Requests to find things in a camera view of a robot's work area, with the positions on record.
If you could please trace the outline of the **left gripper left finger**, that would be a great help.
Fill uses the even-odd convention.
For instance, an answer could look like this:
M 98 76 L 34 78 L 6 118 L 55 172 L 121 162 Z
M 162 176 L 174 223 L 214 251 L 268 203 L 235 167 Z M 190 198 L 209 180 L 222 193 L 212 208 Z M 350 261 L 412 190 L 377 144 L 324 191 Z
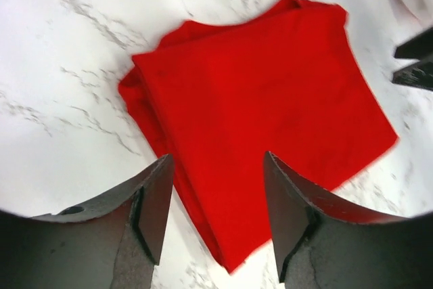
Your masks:
M 56 215 L 1 213 L 2 288 L 149 288 L 160 262 L 174 162 Z

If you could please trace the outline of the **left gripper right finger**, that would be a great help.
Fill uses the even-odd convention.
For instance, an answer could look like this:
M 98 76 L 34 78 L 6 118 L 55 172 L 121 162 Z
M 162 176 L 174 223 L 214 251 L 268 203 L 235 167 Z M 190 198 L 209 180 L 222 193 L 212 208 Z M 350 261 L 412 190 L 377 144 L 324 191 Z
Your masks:
M 432 214 L 404 218 L 345 200 L 264 157 L 279 281 L 286 288 L 431 288 Z

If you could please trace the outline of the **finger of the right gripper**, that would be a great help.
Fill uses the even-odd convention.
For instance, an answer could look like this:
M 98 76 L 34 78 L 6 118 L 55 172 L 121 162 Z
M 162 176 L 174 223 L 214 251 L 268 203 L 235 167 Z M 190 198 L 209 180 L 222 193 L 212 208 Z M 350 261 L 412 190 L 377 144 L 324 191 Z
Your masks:
M 395 85 L 414 87 L 428 91 L 433 90 L 432 82 L 433 78 L 431 61 L 420 61 L 397 70 L 392 75 L 392 83 Z
M 394 58 L 422 60 L 432 55 L 432 50 L 433 28 L 429 27 L 413 38 L 398 45 L 394 51 Z

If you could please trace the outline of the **red t-shirt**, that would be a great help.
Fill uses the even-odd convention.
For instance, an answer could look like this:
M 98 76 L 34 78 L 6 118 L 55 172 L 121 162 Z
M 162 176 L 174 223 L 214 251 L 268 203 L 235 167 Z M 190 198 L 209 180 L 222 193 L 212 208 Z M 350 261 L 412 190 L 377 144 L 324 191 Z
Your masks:
M 336 4 L 279 0 L 243 24 L 188 20 L 132 57 L 118 92 L 213 258 L 234 272 L 271 230 L 265 152 L 334 190 L 398 137 L 366 83 Z

